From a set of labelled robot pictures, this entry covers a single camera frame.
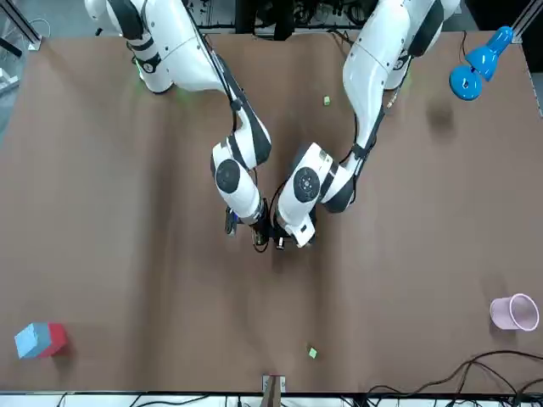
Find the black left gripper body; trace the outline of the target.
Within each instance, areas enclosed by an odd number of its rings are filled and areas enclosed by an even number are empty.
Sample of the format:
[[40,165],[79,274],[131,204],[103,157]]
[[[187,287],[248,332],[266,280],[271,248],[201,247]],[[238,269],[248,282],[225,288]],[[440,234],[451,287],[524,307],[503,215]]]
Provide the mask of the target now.
[[272,227],[272,238],[274,241],[279,241],[281,238],[283,240],[292,239],[292,236],[283,229],[283,227],[277,222],[276,219],[273,219],[271,221],[271,227]]

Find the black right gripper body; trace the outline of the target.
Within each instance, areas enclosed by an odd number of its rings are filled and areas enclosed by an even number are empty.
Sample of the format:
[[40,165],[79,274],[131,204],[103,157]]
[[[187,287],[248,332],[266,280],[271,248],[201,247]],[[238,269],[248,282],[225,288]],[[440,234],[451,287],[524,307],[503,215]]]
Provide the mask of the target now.
[[267,210],[259,214],[258,220],[251,226],[256,238],[269,238],[272,234],[272,224]]

